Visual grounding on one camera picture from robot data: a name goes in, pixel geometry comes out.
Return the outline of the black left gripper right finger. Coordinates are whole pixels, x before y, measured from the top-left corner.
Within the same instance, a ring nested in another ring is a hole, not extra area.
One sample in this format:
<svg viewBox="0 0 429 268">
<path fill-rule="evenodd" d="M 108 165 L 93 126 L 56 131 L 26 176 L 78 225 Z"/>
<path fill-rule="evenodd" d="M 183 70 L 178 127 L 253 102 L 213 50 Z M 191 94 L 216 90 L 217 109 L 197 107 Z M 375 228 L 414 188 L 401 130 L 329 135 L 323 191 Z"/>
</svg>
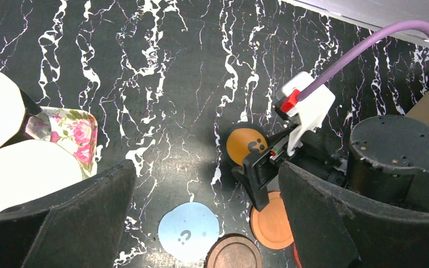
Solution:
<svg viewBox="0 0 429 268">
<path fill-rule="evenodd" d="M 303 267 L 429 267 L 429 213 L 366 198 L 290 162 L 278 180 Z"/>
</svg>

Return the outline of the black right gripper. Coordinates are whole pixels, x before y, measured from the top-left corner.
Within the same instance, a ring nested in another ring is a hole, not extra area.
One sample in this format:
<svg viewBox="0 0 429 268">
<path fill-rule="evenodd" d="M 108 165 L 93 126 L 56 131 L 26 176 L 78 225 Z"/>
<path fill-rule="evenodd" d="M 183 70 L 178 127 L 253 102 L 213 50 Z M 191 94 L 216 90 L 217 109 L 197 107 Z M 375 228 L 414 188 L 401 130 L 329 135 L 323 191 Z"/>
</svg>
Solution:
<svg viewBox="0 0 429 268">
<path fill-rule="evenodd" d="M 339 159 L 314 133 L 303 137 L 302 169 L 366 198 L 429 213 L 429 126 L 403 116 L 376 116 L 351 131 Z"/>
</svg>

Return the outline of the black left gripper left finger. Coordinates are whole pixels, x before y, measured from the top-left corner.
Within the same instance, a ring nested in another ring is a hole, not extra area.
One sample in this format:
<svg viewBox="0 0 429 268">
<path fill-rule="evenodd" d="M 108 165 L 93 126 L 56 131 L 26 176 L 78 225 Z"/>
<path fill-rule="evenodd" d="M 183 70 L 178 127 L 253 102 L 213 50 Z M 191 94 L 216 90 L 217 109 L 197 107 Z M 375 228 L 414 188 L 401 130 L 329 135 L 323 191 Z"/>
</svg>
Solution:
<svg viewBox="0 0 429 268">
<path fill-rule="evenodd" d="M 0 267 L 112 267 L 136 183 L 125 160 L 0 212 Z"/>
</svg>

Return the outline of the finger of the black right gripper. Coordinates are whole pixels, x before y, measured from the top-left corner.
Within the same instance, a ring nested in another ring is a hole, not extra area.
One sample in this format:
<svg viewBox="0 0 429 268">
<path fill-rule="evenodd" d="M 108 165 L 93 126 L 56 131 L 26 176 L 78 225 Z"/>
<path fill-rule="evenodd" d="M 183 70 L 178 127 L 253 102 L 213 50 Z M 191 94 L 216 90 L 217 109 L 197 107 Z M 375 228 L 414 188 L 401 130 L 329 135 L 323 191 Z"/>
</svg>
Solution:
<svg viewBox="0 0 429 268">
<path fill-rule="evenodd" d="M 259 211 L 269 203 L 267 185 L 278 175 L 280 164 L 293 158 L 287 155 L 288 133 L 279 133 L 268 140 L 270 145 L 263 152 L 250 152 L 243 159 L 242 166 L 231 169 Z"/>
</svg>

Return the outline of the orange smiley coaster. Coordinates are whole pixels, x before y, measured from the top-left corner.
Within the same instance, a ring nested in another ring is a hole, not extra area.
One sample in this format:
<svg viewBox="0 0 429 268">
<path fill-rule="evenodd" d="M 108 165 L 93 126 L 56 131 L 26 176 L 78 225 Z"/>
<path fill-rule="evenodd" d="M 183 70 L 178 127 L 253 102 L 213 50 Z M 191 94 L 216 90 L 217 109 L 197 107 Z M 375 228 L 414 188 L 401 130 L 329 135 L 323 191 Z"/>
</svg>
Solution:
<svg viewBox="0 0 429 268">
<path fill-rule="evenodd" d="M 220 149 L 232 166 L 242 166 L 243 159 L 250 152 L 263 152 L 269 145 L 265 132 L 252 123 L 240 122 L 221 133 Z"/>
</svg>

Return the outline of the orange wooden coaster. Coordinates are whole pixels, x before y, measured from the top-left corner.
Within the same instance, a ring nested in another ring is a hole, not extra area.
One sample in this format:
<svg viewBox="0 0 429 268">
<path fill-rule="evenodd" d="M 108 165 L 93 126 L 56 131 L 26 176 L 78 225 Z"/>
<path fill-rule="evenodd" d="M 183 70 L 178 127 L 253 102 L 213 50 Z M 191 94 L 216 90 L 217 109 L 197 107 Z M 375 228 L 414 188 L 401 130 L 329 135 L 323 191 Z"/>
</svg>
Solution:
<svg viewBox="0 0 429 268">
<path fill-rule="evenodd" d="M 261 210 L 251 210 L 250 227 L 263 246 L 282 250 L 294 243 L 294 237 L 280 191 L 268 192 L 269 203 Z"/>
</svg>

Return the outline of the dark brown coaster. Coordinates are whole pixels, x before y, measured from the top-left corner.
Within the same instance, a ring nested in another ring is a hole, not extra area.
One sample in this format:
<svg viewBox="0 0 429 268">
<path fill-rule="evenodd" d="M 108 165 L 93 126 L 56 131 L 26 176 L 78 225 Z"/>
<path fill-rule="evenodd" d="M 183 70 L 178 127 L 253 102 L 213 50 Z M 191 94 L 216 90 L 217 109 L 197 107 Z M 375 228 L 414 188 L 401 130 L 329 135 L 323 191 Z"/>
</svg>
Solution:
<svg viewBox="0 0 429 268">
<path fill-rule="evenodd" d="M 261 268 L 260 250 L 251 239 L 241 234 L 227 234 L 210 249 L 205 260 L 207 268 Z"/>
</svg>

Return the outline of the blue grey coaster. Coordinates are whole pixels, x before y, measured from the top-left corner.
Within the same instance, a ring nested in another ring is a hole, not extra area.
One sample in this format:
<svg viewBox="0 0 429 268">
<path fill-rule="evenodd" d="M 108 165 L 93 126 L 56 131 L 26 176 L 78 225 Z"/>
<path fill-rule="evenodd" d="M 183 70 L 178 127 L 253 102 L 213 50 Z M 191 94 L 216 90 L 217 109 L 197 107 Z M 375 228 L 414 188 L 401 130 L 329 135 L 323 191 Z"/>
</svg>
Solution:
<svg viewBox="0 0 429 268">
<path fill-rule="evenodd" d="M 167 212 L 159 222 L 162 248 L 179 261 L 197 262 L 217 242 L 220 224 L 204 204 L 187 202 Z"/>
</svg>

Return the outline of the red coaster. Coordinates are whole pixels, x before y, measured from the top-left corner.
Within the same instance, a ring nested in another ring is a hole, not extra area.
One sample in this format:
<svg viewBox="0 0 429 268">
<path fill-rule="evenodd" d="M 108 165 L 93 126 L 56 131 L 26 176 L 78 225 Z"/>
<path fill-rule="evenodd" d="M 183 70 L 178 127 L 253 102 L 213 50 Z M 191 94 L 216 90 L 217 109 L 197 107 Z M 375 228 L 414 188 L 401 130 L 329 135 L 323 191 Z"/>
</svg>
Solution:
<svg viewBox="0 0 429 268">
<path fill-rule="evenodd" d="M 295 260 L 297 266 L 299 268 L 302 268 L 302 264 L 301 264 L 301 261 L 300 261 L 299 256 L 298 256 L 298 251 L 297 251 L 297 248 L 295 246 L 295 243 L 292 244 L 292 253 L 293 253 L 293 257 L 294 257 L 294 260 Z"/>
</svg>

